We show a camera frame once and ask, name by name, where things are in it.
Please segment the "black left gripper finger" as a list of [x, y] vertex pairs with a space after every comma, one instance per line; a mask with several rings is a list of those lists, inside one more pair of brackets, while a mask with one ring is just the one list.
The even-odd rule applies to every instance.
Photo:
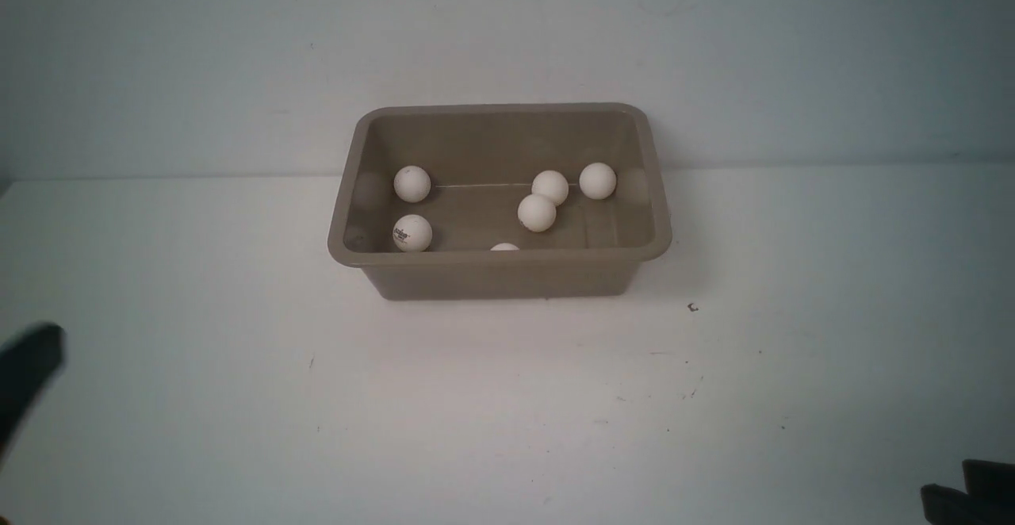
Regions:
[[8, 450], [23, 418], [64, 365], [65, 330], [37, 323], [2, 345], [1, 449]]

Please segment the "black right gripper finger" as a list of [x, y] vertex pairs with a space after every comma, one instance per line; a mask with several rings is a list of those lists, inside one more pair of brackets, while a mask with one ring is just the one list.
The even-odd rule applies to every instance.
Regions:
[[1011, 496], [976, 496], [925, 485], [920, 498], [929, 524], [1014, 524]]
[[1014, 464], [967, 459], [962, 462], [968, 496], [983, 503], [1014, 503]]

